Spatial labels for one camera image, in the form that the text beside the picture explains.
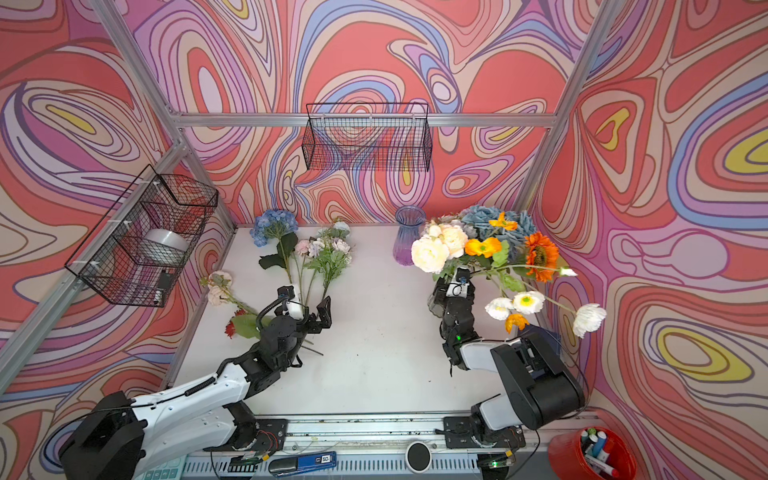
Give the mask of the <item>white flower spray stem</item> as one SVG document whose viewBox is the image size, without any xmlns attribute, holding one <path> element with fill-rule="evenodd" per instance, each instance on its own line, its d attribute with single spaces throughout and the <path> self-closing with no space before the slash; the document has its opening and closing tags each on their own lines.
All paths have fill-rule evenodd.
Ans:
<svg viewBox="0 0 768 480">
<path fill-rule="evenodd" d="M 490 280 L 499 290 L 499 295 L 484 309 L 491 318 L 502 322 L 508 333 L 513 329 L 523 331 L 530 324 L 529 317 L 540 313 L 546 303 L 565 309 L 573 316 L 571 330 L 579 339 L 598 331 L 607 318 L 607 311 L 597 303 L 584 304 L 578 309 L 566 307 L 537 290 L 527 288 L 506 270 L 490 269 L 480 273 L 480 276 Z"/>
</svg>

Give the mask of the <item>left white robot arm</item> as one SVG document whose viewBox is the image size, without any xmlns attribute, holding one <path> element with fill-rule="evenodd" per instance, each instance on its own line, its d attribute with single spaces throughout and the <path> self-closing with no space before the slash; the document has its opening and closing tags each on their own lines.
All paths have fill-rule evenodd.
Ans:
<svg viewBox="0 0 768 480">
<path fill-rule="evenodd" d="M 258 420 L 246 400 L 301 367 L 298 351 L 306 336 L 332 325 L 330 297 L 300 320 L 289 314 L 287 304 L 285 294 L 273 301 L 269 307 L 276 316 L 259 341 L 223 360 L 215 372 L 154 394 L 104 397 L 78 418 L 59 449 L 66 478 L 132 479 L 195 451 L 250 446 L 258 436 Z"/>
</svg>

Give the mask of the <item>dusty blue rose bunch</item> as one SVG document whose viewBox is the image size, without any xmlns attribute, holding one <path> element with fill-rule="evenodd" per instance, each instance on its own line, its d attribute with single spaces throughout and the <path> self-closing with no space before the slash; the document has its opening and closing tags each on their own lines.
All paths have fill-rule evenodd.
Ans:
<svg viewBox="0 0 768 480">
<path fill-rule="evenodd" d="M 503 211 L 498 207 L 474 205 L 463 210 L 458 219 L 471 239 L 506 241 L 510 254 L 521 253 L 526 238 L 539 231 L 526 211 Z"/>
</svg>

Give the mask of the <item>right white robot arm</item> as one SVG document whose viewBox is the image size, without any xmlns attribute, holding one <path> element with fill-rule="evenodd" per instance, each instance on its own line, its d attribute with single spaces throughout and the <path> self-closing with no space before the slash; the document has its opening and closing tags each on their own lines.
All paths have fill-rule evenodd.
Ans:
<svg viewBox="0 0 768 480">
<path fill-rule="evenodd" d="M 441 320 L 443 351 L 452 367 L 499 375 L 503 392 L 475 404 L 467 416 L 448 416 L 436 431 L 450 449 L 510 448 L 524 445 L 523 428 L 537 430 L 586 406 L 586 394 L 561 360 L 557 340 L 527 327 L 506 341 L 482 339 L 474 328 L 475 287 L 460 268 L 439 279 L 428 299 Z"/>
</svg>

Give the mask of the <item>purple glass vase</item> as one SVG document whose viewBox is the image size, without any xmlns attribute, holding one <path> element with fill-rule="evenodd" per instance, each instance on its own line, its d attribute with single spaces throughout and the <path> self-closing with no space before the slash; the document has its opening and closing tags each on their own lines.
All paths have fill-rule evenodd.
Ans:
<svg viewBox="0 0 768 480">
<path fill-rule="evenodd" d="M 417 206 L 402 206 L 395 213 L 398 232 L 393 245 L 393 257 L 402 266 L 411 266 L 412 244 L 421 236 L 422 225 L 426 221 L 425 212 Z"/>
</svg>

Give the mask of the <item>orange gerbera flower stem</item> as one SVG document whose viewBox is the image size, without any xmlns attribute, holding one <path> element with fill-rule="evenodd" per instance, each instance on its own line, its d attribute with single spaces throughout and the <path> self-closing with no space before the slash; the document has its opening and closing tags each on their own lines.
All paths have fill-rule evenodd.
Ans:
<svg viewBox="0 0 768 480">
<path fill-rule="evenodd" d="M 525 238 L 525 276 L 537 282 L 551 282 L 558 270 L 559 248 L 541 232 Z"/>
</svg>

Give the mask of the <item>blue hydrangea flower stem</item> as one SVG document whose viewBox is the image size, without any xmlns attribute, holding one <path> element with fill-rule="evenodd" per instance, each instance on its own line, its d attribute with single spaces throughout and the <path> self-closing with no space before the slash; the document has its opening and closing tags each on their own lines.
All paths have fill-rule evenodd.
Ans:
<svg viewBox="0 0 768 480">
<path fill-rule="evenodd" d="M 256 218 L 250 230 L 253 243 L 257 247 L 264 247 L 271 240 L 276 241 L 276 252 L 261 256 L 259 265 L 264 270 L 280 267 L 285 271 L 290 283 L 293 282 L 290 262 L 298 244 L 298 228 L 298 221 L 293 213 L 287 210 L 270 209 Z"/>
</svg>

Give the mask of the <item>clear ribbed glass vase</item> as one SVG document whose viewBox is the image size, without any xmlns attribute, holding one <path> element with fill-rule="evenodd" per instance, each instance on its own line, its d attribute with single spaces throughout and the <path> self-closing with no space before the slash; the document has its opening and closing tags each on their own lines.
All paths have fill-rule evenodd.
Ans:
<svg viewBox="0 0 768 480">
<path fill-rule="evenodd" d="M 445 312 L 446 290 L 439 285 L 432 291 L 428 297 L 427 307 L 432 315 L 442 319 Z"/>
</svg>

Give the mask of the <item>yellow orange poppy stem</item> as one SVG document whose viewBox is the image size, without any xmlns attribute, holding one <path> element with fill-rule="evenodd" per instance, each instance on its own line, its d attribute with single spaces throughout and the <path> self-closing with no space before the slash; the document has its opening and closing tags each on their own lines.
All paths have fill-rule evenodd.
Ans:
<svg viewBox="0 0 768 480">
<path fill-rule="evenodd" d="M 496 238 L 487 238 L 484 241 L 471 239 L 465 246 L 465 253 L 473 258 L 471 264 L 483 272 L 490 269 L 506 270 L 509 274 L 519 279 L 516 269 L 523 260 L 523 252 L 510 254 L 509 244 Z"/>
</svg>

